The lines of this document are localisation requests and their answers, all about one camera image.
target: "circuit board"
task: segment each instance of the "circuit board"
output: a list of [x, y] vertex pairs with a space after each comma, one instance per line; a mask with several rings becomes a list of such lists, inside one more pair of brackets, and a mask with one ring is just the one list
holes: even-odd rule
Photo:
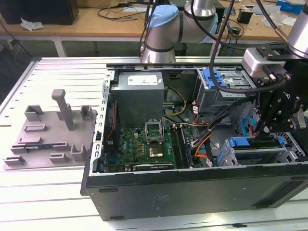
[[[148, 132], [148, 136], [157, 136], [159, 128], [152, 128]], [[173, 143], [170, 134], [170, 128], [164, 127], [162, 142], [162, 153], [160, 157], [150, 157], [153, 155], [151, 144], [146, 142], [144, 128], [123, 128], [120, 133], [120, 155], [118, 157], [120, 164], [151, 164], [151, 163], [165, 163], [176, 166], [176, 160], [173, 151]], [[193, 140], [193, 132], [190, 127], [184, 128], [185, 138], [188, 144]]]

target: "label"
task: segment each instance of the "label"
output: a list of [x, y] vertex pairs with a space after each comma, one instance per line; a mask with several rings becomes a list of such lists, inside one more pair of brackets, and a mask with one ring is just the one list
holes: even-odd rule
[[157, 76], [129, 76], [128, 85], [157, 85]]
[[225, 78], [223, 80], [225, 83], [234, 83], [233, 80], [231, 78]]
[[32, 146], [32, 147], [25, 147], [26, 149], [38, 149], [39, 147], [37, 146]]
[[215, 147], [216, 147], [217, 149], [220, 149], [219, 143], [215, 143], [214, 145], [215, 145]]
[[192, 109], [193, 109], [194, 114], [198, 114], [198, 107], [197, 106], [194, 106]]
[[235, 72], [220, 72], [221, 75], [224, 75], [224, 76], [237, 76], [237, 74]]
[[169, 195], [154, 196], [152, 201], [152, 210], [165, 210], [169, 202]]
[[210, 161], [209, 159], [206, 159], [206, 164], [207, 164], [208, 166], [210, 166], [210, 167], [212, 167], [212, 166], [213, 166], [212, 161]]

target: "computer tower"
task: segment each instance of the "computer tower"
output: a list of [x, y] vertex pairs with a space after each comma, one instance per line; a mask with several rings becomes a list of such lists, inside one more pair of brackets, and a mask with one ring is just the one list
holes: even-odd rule
[[78, 16], [77, 0], [1, 0], [0, 12], [7, 24], [21, 18], [43, 24], [72, 25]]

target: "aluminum workbench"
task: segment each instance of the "aluminum workbench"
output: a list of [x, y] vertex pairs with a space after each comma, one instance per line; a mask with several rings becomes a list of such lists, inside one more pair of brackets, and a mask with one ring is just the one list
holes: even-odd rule
[[[239, 64], [240, 57], [216, 62]], [[209, 58], [183, 57], [181, 62], [209, 63]], [[0, 106], [0, 158], [8, 156], [24, 121], [25, 108], [40, 104], [57, 110], [54, 88], [66, 91], [72, 109], [99, 105], [106, 63], [138, 63], [139, 58], [43, 58], [31, 62]], [[178, 217], [103, 222], [89, 197], [79, 194], [83, 167], [0, 170], [0, 230], [308, 230], [308, 189], [279, 208]]]

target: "floor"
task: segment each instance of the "floor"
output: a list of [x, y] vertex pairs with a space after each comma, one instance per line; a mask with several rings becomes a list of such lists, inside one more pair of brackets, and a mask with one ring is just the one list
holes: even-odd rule
[[[57, 52], [51, 41], [24, 41], [23, 46], [34, 57], [57, 57]], [[93, 42], [66, 41], [64, 46], [68, 56], [138, 56], [138, 42], [99, 42], [100, 52], [94, 52]], [[0, 103], [10, 92], [19, 79], [31, 58], [16, 43], [14, 50], [0, 52]], [[208, 56], [211, 44], [188, 44], [187, 56]], [[222, 51], [220, 56], [228, 56], [228, 51]], [[244, 51], [235, 50], [234, 56], [242, 56]]]

